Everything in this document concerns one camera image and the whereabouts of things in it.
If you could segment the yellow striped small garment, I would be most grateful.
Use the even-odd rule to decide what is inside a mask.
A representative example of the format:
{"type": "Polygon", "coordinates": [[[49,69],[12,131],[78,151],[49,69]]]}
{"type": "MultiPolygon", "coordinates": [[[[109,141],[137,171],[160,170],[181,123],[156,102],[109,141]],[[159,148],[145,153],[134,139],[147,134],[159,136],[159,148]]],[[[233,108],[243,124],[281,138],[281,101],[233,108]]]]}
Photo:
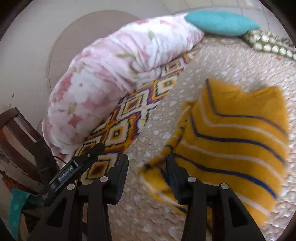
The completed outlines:
{"type": "Polygon", "coordinates": [[[199,99],[184,103],[171,138],[139,176],[151,196],[186,212],[166,171],[165,159],[173,155],[203,183],[227,183],[262,226],[280,195],[287,153],[288,116],[278,87],[245,92],[207,79],[199,99]]]}

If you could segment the dark wooden chair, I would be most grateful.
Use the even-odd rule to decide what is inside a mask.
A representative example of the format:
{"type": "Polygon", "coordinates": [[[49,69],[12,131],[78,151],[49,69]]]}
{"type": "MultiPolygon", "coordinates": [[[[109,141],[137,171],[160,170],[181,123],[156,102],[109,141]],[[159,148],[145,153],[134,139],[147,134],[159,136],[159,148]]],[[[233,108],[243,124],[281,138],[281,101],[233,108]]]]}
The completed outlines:
{"type": "Polygon", "coordinates": [[[57,172],[43,136],[21,112],[10,108],[1,113],[1,175],[10,194],[15,188],[39,195],[57,172]]]}

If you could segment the teal cloth on chair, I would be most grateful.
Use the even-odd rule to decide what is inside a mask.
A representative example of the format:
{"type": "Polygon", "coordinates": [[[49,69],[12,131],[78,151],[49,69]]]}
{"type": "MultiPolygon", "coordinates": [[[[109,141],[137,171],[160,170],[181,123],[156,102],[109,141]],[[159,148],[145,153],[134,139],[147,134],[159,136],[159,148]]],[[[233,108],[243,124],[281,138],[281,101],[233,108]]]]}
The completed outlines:
{"type": "Polygon", "coordinates": [[[18,240],[19,227],[20,227],[20,215],[22,208],[25,205],[29,193],[13,188],[11,190],[11,202],[9,209],[9,229],[12,237],[18,240]]]}

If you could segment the colourful diamond pattern blanket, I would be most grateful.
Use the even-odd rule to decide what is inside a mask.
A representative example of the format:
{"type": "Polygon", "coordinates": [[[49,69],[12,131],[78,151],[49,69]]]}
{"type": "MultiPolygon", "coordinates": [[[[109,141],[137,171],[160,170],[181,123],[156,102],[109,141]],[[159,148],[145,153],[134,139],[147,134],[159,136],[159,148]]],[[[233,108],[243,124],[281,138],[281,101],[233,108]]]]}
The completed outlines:
{"type": "Polygon", "coordinates": [[[191,50],[164,65],[160,77],[142,84],[121,99],[110,116],[89,134],[75,155],[86,153],[98,143],[103,144],[105,150],[82,174],[80,178],[82,184],[92,183],[117,164],[120,155],[137,139],[157,105],[175,86],[178,77],[196,54],[195,49],[191,50]]]}

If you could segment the beige spotted quilt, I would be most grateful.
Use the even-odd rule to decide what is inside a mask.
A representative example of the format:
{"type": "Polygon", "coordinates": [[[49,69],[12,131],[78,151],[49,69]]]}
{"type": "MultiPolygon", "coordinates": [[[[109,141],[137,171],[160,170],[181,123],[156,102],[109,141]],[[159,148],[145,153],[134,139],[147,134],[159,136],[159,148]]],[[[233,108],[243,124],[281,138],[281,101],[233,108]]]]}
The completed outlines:
{"type": "Polygon", "coordinates": [[[182,104],[195,100],[207,78],[234,84],[251,92],[267,86],[283,91],[288,111],[286,175],[277,204],[262,227],[266,240],[283,240],[295,224],[295,63],[262,53],[236,40],[204,39],[196,56],[160,102],[137,139],[128,147],[129,168],[122,199],[109,207],[114,240],[180,240],[185,218],[169,204],[155,200],[138,170],[169,140],[182,104]]]}

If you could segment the pink floral comforter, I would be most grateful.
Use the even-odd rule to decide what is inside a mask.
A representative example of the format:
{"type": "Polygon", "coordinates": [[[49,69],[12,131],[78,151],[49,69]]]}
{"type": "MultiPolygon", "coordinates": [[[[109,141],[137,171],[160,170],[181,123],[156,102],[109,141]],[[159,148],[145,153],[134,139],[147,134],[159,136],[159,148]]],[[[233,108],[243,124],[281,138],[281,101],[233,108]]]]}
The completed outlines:
{"type": "Polygon", "coordinates": [[[162,66],[190,51],[204,32],[185,15],[138,20],[76,55],[53,88],[42,131],[52,154],[69,161],[90,132],[162,66]]]}

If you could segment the round beige headboard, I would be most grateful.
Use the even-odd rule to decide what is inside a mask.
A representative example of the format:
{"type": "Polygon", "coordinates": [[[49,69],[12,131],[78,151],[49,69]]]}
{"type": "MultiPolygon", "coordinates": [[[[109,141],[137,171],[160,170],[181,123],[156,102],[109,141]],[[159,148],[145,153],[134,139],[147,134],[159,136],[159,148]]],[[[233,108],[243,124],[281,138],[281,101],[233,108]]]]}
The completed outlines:
{"type": "Polygon", "coordinates": [[[85,47],[104,38],[122,26],[139,20],[139,17],[118,10],[89,13],[72,22],[56,39],[49,54],[47,80],[52,91],[68,69],[71,60],[85,47]]]}

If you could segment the olive white dotted pillow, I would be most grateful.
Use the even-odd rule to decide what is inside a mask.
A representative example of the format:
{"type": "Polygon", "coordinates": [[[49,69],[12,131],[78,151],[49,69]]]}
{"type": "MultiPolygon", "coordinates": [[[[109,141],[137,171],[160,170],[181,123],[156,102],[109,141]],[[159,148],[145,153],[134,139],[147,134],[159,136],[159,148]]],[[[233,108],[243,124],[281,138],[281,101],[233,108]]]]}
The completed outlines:
{"type": "Polygon", "coordinates": [[[295,61],[295,46],[290,38],[282,38],[272,32],[251,30],[243,35],[243,39],[255,50],[273,53],[295,61]]]}

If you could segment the teal cushion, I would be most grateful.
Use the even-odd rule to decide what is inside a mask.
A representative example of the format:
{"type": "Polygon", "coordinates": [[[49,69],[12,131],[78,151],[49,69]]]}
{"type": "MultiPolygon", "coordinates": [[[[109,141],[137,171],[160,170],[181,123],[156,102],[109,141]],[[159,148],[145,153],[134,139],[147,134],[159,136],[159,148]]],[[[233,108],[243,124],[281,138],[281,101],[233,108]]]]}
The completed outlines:
{"type": "Polygon", "coordinates": [[[237,37],[260,28],[245,16],[224,11],[197,10],[188,13],[185,20],[204,32],[219,36],[237,37]]]}

